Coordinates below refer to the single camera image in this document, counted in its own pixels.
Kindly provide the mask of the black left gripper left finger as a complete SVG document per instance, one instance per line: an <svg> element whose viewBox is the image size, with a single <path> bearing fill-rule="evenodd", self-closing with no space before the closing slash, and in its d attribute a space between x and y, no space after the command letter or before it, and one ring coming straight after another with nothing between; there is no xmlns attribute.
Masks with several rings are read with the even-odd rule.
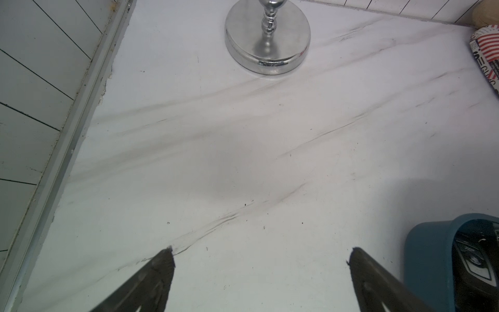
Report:
<svg viewBox="0 0 499 312"><path fill-rule="evenodd" d="M161 250L92 312L164 311L175 272L172 247Z"/></svg>

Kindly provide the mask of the teal storage box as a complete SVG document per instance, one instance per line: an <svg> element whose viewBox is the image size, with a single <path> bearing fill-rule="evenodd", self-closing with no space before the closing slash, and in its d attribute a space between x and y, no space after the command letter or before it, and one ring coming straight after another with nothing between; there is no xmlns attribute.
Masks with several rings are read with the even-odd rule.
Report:
<svg viewBox="0 0 499 312"><path fill-rule="evenodd" d="M404 246L404 284L434 311L497 311L498 299L468 291L455 277L453 242L458 231L482 241L498 277L498 218L464 214L450 221L425 222L408 234Z"/></svg>

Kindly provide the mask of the silver chrome cup stand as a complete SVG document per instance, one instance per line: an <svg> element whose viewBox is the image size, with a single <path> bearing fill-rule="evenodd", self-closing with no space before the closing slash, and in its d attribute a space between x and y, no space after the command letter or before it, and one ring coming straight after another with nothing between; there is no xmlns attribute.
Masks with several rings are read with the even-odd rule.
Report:
<svg viewBox="0 0 499 312"><path fill-rule="evenodd" d="M262 75L286 74L301 65L311 43L305 14L290 1L237 1L225 23L229 54Z"/></svg>

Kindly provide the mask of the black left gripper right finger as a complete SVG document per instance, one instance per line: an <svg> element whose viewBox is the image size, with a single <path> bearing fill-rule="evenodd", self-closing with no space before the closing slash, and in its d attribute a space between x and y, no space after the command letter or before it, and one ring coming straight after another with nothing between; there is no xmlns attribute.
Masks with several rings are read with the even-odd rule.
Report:
<svg viewBox="0 0 499 312"><path fill-rule="evenodd" d="M432 310L362 248L353 248L348 265L360 311Z"/></svg>

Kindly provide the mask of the black silver BMW key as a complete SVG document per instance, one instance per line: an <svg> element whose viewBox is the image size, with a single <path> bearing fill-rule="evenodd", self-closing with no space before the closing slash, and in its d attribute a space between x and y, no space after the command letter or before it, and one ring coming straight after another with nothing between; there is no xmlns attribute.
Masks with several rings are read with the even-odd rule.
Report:
<svg viewBox="0 0 499 312"><path fill-rule="evenodd" d="M482 241L486 238L458 231L453 242L455 277L468 291L498 299L498 277Z"/></svg>

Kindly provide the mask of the tan bread roll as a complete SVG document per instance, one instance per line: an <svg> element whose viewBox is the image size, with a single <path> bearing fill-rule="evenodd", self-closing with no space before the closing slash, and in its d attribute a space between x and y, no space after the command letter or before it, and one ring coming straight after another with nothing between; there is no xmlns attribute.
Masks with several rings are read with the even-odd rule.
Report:
<svg viewBox="0 0 499 312"><path fill-rule="evenodd" d="M483 0L472 12L472 24L476 28L498 25L499 0Z"/></svg>

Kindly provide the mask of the flag print can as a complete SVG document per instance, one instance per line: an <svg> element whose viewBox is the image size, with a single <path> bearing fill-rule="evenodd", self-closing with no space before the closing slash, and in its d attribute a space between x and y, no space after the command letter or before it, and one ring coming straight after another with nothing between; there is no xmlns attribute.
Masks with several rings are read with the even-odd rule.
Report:
<svg viewBox="0 0 499 312"><path fill-rule="evenodd" d="M482 27L470 38L470 49L489 84L498 95L498 24Z"/></svg>

